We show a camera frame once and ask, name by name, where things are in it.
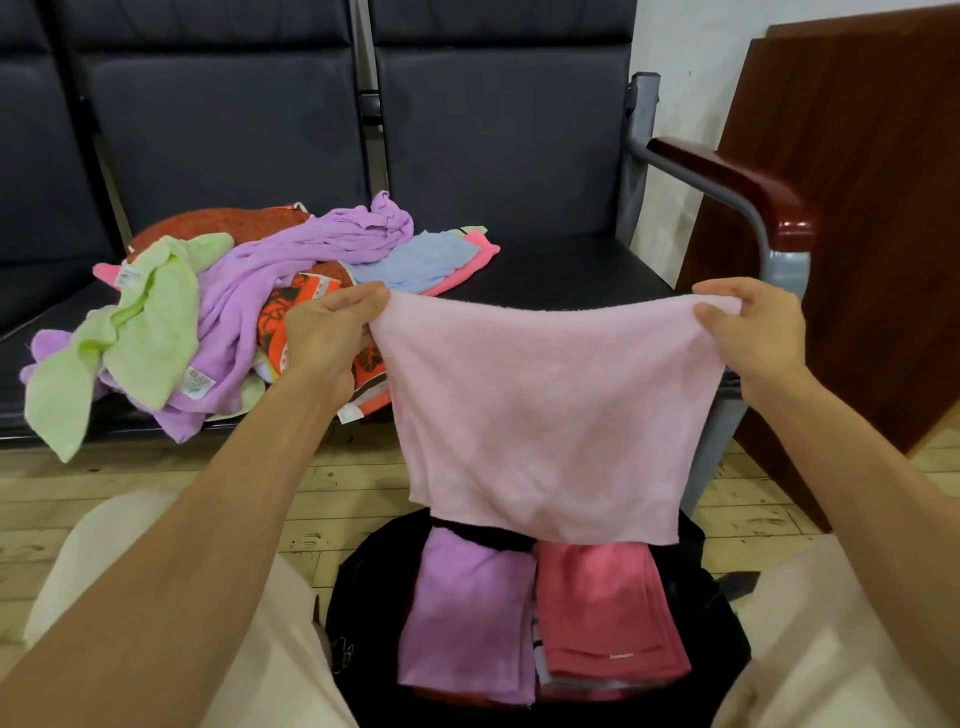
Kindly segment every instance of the light green towel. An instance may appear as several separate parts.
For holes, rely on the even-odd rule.
[[[86,435],[93,383],[106,367],[133,399],[160,409],[200,346],[197,274],[233,247],[224,232],[165,236],[124,265],[120,303],[91,311],[66,349],[36,366],[24,416],[64,463]]]

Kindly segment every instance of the red towel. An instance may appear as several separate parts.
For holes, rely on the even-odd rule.
[[[552,675],[669,682],[690,672],[646,544],[537,543],[537,611]]]

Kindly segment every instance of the wooden floor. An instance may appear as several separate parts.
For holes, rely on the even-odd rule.
[[[91,445],[68,465],[47,449],[0,450],[0,678],[19,656],[23,624],[60,545],[106,498],[149,487],[182,490],[221,439]],[[776,483],[731,444],[695,520],[707,532],[704,566],[715,574],[764,570],[821,537]],[[960,498],[960,428],[940,433],[915,459]],[[392,425],[331,429],[300,485],[280,552],[328,603],[337,566],[364,537],[418,506]]]

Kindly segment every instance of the orange patterned towel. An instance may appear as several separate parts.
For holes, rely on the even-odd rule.
[[[272,381],[271,376],[281,374],[285,369],[287,335],[283,329],[283,317],[287,311],[297,303],[352,285],[347,269],[330,261],[297,273],[286,288],[274,289],[256,322],[257,344],[267,354],[273,370],[267,373],[268,380]],[[338,413],[342,423],[359,420],[390,403],[387,368],[376,345],[369,345],[353,360],[353,388],[353,399]]]

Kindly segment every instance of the clothing tag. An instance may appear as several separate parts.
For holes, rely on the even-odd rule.
[[[317,279],[317,288],[313,292],[313,298],[315,299],[322,298],[330,293],[331,285],[334,291],[340,288],[340,281],[332,279],[330,276],[324,276],[320,273],[304,273],[304,275],[312,279]]]
[[[347,402],[337,411],[337,419],[341,425],[363,419],[363,411],[353,402]]]
[[[130,288],[131,286],[137,285],[142,278],[142,273],[134,270],[124,263],[120,266],[120,272],[117,274],[117,278],[113,282],[113,285],[120,290],[124,290],[125,288]]]
[[[211,379],[200,370],[187,367],[186,372],[183,373],[180,391],[191,400],[199,400],[209,392],[216,383],[216,380]]]

